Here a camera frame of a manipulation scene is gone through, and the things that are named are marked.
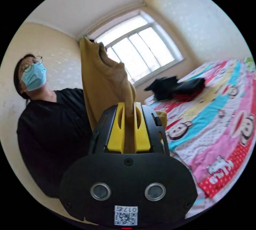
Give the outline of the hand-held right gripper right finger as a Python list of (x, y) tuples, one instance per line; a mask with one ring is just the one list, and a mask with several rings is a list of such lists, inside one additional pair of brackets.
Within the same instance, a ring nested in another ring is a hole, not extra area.
[(146, 153), (150, 150), (150, 141), (141, 103), (135, 102), (133, 107), (135, 153)]

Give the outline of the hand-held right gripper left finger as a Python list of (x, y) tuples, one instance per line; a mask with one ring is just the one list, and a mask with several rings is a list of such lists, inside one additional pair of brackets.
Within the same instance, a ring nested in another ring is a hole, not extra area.
[(110, 152), (124, 153), (125, 144), (125, 103), (117, 105), (107, 148)]

